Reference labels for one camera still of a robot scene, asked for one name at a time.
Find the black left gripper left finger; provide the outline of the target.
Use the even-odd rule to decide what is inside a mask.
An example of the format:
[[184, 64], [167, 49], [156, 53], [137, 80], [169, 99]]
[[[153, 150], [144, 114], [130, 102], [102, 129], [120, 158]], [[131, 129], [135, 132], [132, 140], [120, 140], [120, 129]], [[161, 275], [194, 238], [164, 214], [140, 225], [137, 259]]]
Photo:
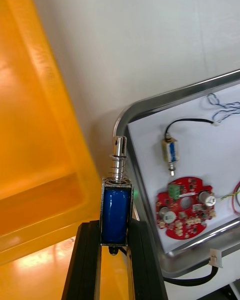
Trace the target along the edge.
[[98, 300], [101, 282], [99, 221], [83, 222], [77, 229], [63, 300]]

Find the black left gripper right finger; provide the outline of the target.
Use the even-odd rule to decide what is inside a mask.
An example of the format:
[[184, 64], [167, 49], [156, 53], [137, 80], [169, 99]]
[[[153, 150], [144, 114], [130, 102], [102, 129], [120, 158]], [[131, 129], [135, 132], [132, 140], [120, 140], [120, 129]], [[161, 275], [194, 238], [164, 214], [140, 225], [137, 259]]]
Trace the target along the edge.
[[148, 224], [136, 219], [132, 220], [128, 230], [127, 276], [130, 300], [168, 299]]

